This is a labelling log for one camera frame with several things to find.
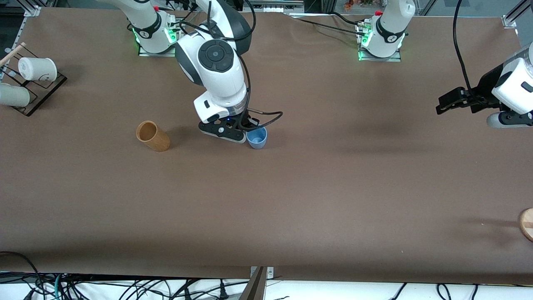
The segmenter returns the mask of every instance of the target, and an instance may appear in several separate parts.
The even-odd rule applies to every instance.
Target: round wooden object
[[[137,139],[157,152],[166,151],[170,147],[170,138],[156,123],[144,121],[137,127]]]
[[[524,236],[533,242],[533,208],[524,210],[518,218],[520,230]]]

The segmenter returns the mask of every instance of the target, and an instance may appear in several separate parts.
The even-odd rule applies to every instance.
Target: white floor
[[[238,282],[242,280],[225,280],[225,283]],[[172,293],[184,284],[184,280],[169,281]],[[200,280],[194,283],[189,289],[190,292],[204,291],[219,286],[218,279]],[[288,296],[287,300],[390,300],[394,297],[401,283],[365,283],[365,282],[324,282],[324,281],[280,281],[269,280],[265,292],[265,300],[279,300]],[[226,287],[228,295],[240,294],[245,285]],[[472,285],[447,285],[453,300],[470,300],[474,287]],[[90,300],[118,300],[125,287],[112,287],[103,285],[79,285],[80,291]],[[157,290],[168,295],[167,286],[162,283],[156,286]],[[28,293],[29,288],[24,283],[2,284],[0,285],[0,299],[2,300],[22,300]],[[133,289],[126,294],[126,297],[133,293]],[[445,298],[446,292],[441,289]],[[219,292],[214,291],[212,295],[218,296]],[[33,299],[43,299],[35,294]],[[145,294],[142,300],[159,300],[161,296],[156,294]],[[214,299],[211,296],[204,296],[200,299]],[[398,300],[439,300],[436,285],[429,283],[409,283],[406,285]],[[480,286],[475,296],[475,300],[531,300],[533,299],[533,288],[529,287],[505,287],[505,286]]]

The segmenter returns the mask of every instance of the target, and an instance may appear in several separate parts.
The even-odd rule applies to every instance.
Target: wooden disc
[[[520,230],[524,236],[533,242],[533,208],[524,210],[518,218],[520,223]]]

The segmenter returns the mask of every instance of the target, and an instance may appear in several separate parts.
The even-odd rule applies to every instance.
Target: table surface
[[[174,58],[137,57],[120,11],[43,9],[20,41],[68,81],[31,117],[0,108],[0,248],[43,272],[530,283],[516,220],[533,131],[436,115],[464,85],[451,22],[413,18],[402,62],[382,63],[349,34],[258,14],[250,107],[285,114],[255,151],[197,129],[204,89]],[[498,18],[458,32],[474,84],[520,47]],[[136,140],[145,120],[169,151]]]

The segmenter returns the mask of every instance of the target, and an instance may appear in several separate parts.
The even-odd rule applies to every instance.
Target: wooden dowel
[[[26,43],[20,43],[15,49],[11,50],[2,60],[0,60],[0,67],[3,67],[17,52],[22,50],[26,46]]]

